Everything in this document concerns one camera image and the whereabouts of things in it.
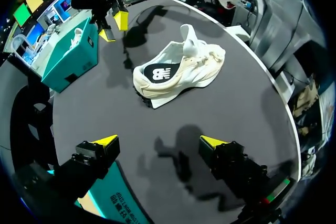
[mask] red light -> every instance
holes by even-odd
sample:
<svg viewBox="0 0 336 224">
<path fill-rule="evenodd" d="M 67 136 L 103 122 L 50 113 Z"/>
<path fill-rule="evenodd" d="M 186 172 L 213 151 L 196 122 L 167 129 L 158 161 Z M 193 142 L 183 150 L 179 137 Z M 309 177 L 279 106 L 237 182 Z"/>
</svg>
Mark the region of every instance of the red light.
<svg viewBox="0 0 336 224">
<path fill-rule="evenodd" d="M 263 204 L 265 204 L 265 205 L 267 205 L 267 204 L 270 203 L 270 201 L 269 201 L 268 199 L 266 199 L 266 198 L 262 199 L 261 202 L 262 202 Z"/>
</svg>

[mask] shoe tongue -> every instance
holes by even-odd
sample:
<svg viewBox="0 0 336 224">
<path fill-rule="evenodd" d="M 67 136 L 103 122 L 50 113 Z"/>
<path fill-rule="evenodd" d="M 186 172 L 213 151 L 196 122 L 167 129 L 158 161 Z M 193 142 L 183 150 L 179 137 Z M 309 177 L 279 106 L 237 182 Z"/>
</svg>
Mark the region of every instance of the shoe tongue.
<svg viewBox="0 0 336 224">
<path fill-rule="evenodd" d="M 198 55 L 198 39 L 194 27 L 184 24 L 180 27 L 181 35 L 184 40 L 183 55 L 186 57 L 194 57 Z"/>
</svg>

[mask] shoe sole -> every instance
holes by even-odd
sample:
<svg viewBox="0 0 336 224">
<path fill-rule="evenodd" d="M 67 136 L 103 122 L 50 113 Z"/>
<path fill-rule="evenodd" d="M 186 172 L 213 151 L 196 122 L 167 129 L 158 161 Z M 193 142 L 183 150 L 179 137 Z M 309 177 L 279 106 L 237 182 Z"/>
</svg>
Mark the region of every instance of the shoe sole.
<svg viewBox="0 0 336 224">
<path fill-rule="evenodd" d="M 217 77 L 217 75 L 219 74 L 219 72 L 216 75 L 214 75 L 212 78 L 208 79 L 208 80 L 198 82 L 195 85 L 184 86 L 182 89 L 174 90 L 173 92 L 169 93 L 168 95 L 162 96 L 161 98 L 158 98 L 158 99 L 149 99 L 149 98 L 146 98 L 143 95 L 141 95 L 136 90 L 136 88 L 134 86 L 133 87 L 134 87 L 135 92 L 137 93 L 137 95 L 141 97 L 142 101 L 146 104 L 147 107 L 153 108 L 153 109 L 157 109 L 158 107 L 161 107 L 162 105 L 165 105 L 166 103 L 169 103 L 170 101 L 174 100 L 177 96 L 179 96 L 179 94 L 183 90 L 190 89 L 190 88 L 205 88 L 206 86 L 208 86 L 210 83 L 213 82 L 213 80 Z"/>
</svg>

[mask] gray tabletop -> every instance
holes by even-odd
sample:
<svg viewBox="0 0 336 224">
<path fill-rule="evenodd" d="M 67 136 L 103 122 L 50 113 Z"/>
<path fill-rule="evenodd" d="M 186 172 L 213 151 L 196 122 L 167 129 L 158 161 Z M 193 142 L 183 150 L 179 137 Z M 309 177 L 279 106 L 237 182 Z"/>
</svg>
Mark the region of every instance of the gray tabletop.
<svg viewBox="0 0 336 224">
<path fill-rule="evenodd" d="M 126 35 L 112 19 L 108 22 L 117 41 L 100 38 L 98 65 L 55 95 L 60 164 L 80 142 L 118 134 L 118 160 L 127 180 L 153 221 L 163 224 L 229 223 L 239 213 L 242 201 L 212 177 L 197 154 L 201 134 L 240 143 L 271 170 L 288 160 L 298 167 L 295 132 L 280 95 L 259 63 L 221 26 L 172 0 L 129 7 Z M 194 26 L 199 39 L 226 50 L 223 68 L 208 87 L 156 110 L 147 108 L 132 87 L 131 63 L 149 61 L 171 40 L 181 42 L 185 23 Z M 179 180 L 173 158 L 161 155 L 178 152 L 189 157 L 188 182 Z"/>
</svg>

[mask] sneaker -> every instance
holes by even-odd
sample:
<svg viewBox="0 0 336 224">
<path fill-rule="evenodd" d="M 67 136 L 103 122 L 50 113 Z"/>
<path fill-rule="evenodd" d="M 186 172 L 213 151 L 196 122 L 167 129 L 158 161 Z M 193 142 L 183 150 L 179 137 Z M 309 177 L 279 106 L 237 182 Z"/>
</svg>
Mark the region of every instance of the sneaker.
<svg viewBox="0 0 336 224">
<path fill-rule="evenodd" d="M 82 37 L 82 33 L 83 33 L 82 29 L 80 29 L 80 28 L 75 29 L 75 36 L 71 40 L 70 50 L 80 42 L 80 38 Z"/>
<path fill-rule="evenodd" d="M 154 59 L 134 69 L 134 88 L 154 109 L 185 89 L 208 86 L 224 63 L 225 50 L 198 40 L 192 25 L 182 25 L 180 31 L 184 42 L 171 41 Z"/>
</svg>

